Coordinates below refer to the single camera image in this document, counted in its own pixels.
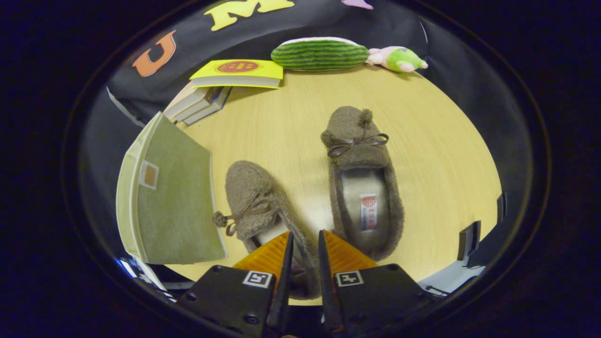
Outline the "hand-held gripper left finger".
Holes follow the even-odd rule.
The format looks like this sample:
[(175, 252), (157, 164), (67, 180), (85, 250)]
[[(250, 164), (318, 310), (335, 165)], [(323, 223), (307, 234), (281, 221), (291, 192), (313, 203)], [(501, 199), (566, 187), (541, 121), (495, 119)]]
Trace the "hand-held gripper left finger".
[(225, 336), (277, 338), (287, 322), (293, 253), (287, 231), (233, 267), (213, 265), (177, 304)]

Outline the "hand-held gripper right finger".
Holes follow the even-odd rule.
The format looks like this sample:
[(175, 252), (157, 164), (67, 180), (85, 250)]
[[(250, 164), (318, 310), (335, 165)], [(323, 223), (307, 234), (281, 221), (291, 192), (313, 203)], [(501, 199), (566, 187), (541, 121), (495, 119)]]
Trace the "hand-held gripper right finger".
[(318, 261), (324, 327), (333, 338), (398, 337), (434, 304), (399, 265), (379, 265), (330, 231), (318, 234)]

